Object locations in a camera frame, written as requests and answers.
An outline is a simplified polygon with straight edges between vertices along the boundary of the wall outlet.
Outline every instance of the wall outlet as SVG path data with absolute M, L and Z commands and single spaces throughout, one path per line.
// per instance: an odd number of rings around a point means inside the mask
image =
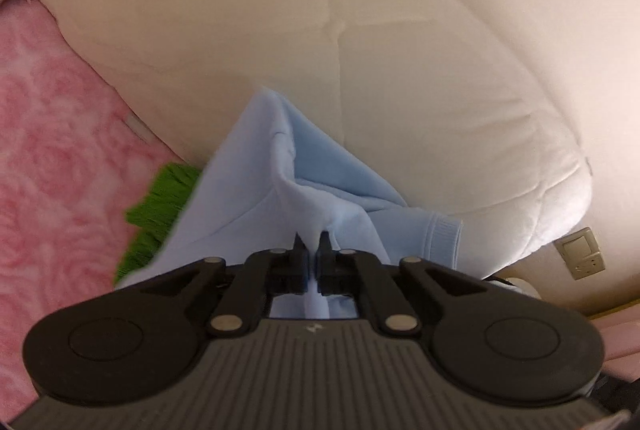
M 604 260 L 600 252 L 598 252 L 589 255 L 581 261 L 573 263 L 569 268 L 569 271 L 571 271 L 571 275 L 574 277 L 574 280 L 580 280 L 584 279 L 584 277 L 590 277 L 595 273 L 604 271 L 604 269 Z

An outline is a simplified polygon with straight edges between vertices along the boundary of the circular pad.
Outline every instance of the circular pad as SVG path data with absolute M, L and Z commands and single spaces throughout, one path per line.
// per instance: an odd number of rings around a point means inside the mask
M 134 352 L 142 339 L 142 330 L 133 322 L 103 318 L 76 328 L 69 336 L 69 346 L 81 358 L 109 362 Z
M 530 318 L 500 320 L 491 325 L 484 336 L 496 353 L 513 360 L 539 360 L 560 345 L 553 327 Z

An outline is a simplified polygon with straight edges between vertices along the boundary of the metal pin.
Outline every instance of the metal pin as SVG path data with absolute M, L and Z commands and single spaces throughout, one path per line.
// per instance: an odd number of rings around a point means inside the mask
M 210 323 L 216 331 L 237 331 L 242 327 L 242 318 L 236 315 L 219 315 Z
M 392 331 L 411 331 L 418 327 L 418 320 L 410 315 L 391 315 L 385 325 Z

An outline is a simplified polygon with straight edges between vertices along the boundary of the light switch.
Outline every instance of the light switch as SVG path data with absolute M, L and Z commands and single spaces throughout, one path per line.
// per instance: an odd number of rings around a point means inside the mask
M 585 237 L 580 237 L 570 243 L 565 243 L 563 246 L 564 253 L 572 261 L 580 261 L 593 253 Z
M 566 235 L 554 241 L 554 245 L 575 280 L 605 269 L 600 247 L 590 228 Z

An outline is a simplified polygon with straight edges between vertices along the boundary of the pink floral fabric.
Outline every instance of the pink floral fabric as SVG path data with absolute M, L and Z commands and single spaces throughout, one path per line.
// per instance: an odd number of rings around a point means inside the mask
M 135 231 L 123 212 L 175 160 L 126 126 L 129 113 L 37 0 L 0 6 L 0 419 L 36 397 L 27 331 L 111 289 Z

